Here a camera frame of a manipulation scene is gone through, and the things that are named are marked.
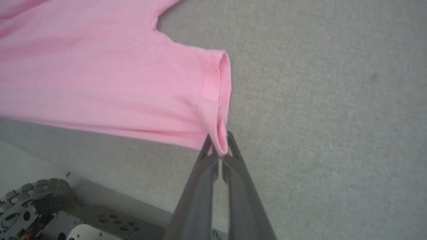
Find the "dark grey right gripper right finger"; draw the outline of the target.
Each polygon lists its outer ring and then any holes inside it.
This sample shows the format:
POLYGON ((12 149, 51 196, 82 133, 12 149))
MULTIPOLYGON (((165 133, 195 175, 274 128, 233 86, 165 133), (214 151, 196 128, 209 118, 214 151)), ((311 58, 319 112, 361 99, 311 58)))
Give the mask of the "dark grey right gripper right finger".
POLYGON ((276 234, 231 132, 229 153, 222 157, 223 180, 229 188, 229 240, 276 240, 276 234))

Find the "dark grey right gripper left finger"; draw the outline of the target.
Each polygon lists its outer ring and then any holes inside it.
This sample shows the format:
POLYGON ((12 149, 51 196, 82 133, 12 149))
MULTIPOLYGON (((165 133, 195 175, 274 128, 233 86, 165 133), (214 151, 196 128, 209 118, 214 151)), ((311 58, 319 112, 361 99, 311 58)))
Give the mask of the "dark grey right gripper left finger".
POLYGON ((166 240, 211 240, 219 155, 208 135, 165 232, 166 240))

